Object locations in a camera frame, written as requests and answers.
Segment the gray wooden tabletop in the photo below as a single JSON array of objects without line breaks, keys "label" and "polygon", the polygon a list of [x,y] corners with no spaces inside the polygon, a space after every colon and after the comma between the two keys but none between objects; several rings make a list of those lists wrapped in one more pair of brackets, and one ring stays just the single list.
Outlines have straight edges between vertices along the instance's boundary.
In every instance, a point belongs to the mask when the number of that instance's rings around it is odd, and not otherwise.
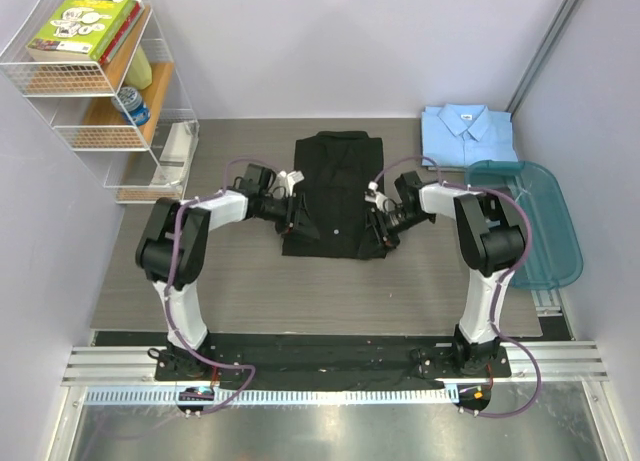
[{"label": "gray wooden tabletop", "polygon": [[[364,130],[384,142],[385,163],[420,152],[417,119],[220,120],[201,124],[188,196],[222,185],[224,165],[253,155],[283,169],[293,165],[295,141],[321,130]],[[409,162],[386,176],[393,180],[418,168]],[[232,177],[242,174],[243,166]],[[433,173],[420,169],[423,179]],[[460,180],[448,173],[447,179]],[[92,322],[94,329],[164,331],[160,300],[134,252],[151,211],[126,208],[120,234]],[[280,254],[273,223],[250,220],[209,235],[198,280],[202,315],[217,332],[448,335],[464,310],[468,268],[455,227],[439,217],[401,235],[402,244],[384,260],[297,258]],[[514,336],[539,336],[531,294],[510,288],[502,327]]]}]

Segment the teal plastic basket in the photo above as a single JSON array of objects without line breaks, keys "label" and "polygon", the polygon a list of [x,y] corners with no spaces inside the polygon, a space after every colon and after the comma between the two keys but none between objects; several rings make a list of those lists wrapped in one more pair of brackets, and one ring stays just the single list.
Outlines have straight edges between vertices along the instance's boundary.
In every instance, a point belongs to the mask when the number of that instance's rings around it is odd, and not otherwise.
[{"label": "teal plastic basket", "polygon": [[548,169],[528,161],[480,161],[469,166],[465,183],[508,188],[531,221],[533,246],[511,286],[548,290],[580,277],[583,261],[578,239],[560,185]]}]

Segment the blue shirt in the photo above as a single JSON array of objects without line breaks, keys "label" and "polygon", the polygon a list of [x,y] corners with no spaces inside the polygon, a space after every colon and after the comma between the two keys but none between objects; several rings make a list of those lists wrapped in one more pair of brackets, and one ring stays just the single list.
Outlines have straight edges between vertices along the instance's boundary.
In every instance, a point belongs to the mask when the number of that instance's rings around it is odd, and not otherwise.
[{"label": "blue shirt", "polygon": [[517,161],[511,114],[489,111],[484,105],[429,106],[422,113],[422,153],[451,167],[486,159]]}]

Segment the shelf rack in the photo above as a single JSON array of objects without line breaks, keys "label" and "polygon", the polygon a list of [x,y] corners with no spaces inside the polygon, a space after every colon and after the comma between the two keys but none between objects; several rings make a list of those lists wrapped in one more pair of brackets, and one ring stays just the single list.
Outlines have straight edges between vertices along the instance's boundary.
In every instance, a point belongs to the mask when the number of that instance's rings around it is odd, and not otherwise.
[{"label": "shelf rack", "polygon": [[[38,0],[0,54],[0,72],[117,202],[182,199],[199,124],[150,0],[140,0],[145,9],[110,63],[33,61],[25,46],[63,1]],[[152,84],[141,91],[151,116],[140,127],[127,123],[112,104],[139,46],[153,73]],[[174,129],[181,130],[183,143],[188,141],[187,155],[164,162],[164,143],[174,123],[182,123]]]}]

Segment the white wall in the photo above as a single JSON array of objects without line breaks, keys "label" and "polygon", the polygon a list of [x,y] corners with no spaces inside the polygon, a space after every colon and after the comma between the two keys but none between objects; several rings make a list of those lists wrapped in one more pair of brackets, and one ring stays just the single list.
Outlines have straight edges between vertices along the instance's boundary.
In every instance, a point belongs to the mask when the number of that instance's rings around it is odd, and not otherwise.
[{"label": "white wall", "polygon": [[[0,0],[0,49],[36,0]],[[41,459],[71,346],[121,219],[91,174],[0,76],[0,458]]]},{"label": "white wall", "polygon": [[562,0],[151,0],[201,118],[504,109]]},{"label": "white wall", "polygon": [[585,0],[516,115],[521,147],[558,178],[582,277],[566,297],[640,435],[640,0]]}]

